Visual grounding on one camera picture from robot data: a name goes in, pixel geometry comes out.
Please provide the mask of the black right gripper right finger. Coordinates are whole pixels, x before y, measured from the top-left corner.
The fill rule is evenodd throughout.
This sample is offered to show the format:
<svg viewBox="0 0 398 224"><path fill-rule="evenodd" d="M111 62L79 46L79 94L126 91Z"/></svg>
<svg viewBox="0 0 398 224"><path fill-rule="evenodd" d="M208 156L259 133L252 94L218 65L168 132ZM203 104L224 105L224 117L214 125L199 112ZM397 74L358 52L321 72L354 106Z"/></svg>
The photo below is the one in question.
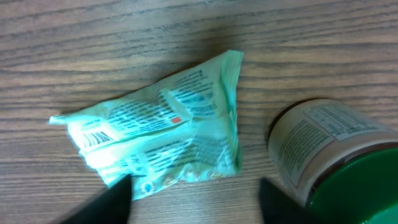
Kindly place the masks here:
<svg viewBox="0 0 398 224"><path fill-rule="evenodd" d="M320 223L319 219L302 208L266 178L260 180L259 205L265 224Z"/></svg>

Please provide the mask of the teal wet wipes pack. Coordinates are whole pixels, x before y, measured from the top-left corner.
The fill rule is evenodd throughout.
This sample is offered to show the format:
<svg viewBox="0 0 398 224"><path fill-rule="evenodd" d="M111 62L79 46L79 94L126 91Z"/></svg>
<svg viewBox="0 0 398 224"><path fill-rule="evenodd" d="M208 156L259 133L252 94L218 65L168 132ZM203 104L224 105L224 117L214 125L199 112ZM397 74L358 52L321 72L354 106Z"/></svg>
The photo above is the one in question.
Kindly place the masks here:
<svg viewBox="0 0 398 224"><path fill-rule="evenodd" d="M107 186L132 179L134 199L177 182L236 175L236 88L244 54L228 50L128 95L49 119L63 125Z"/></svg>

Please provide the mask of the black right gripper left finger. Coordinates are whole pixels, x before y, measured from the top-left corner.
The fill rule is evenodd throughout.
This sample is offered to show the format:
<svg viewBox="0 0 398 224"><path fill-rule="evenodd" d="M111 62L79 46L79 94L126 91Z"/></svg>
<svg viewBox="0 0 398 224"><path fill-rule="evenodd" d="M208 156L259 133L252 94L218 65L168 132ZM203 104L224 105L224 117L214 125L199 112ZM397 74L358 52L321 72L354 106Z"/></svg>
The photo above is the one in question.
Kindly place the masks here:
<svg viewBox="0 0 398 224"><path fill-rule="evenodd" d="M60 224L127 224L132 200L132 177L126 175L94 200L63 218Z"/></svg>

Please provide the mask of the green lid jar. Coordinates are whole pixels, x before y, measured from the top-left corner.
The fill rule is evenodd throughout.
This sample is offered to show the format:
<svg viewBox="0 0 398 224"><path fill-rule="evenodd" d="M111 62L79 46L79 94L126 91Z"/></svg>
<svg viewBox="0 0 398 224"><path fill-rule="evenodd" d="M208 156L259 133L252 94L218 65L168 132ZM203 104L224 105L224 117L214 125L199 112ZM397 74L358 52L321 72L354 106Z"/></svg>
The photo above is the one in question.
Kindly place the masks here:
<svg viewBox="0 0 398 224"><path fill-rule="evenodd" d="M268 138L287 193L324 223L397 222L397 131L342 102L281 112Z"/></svg>

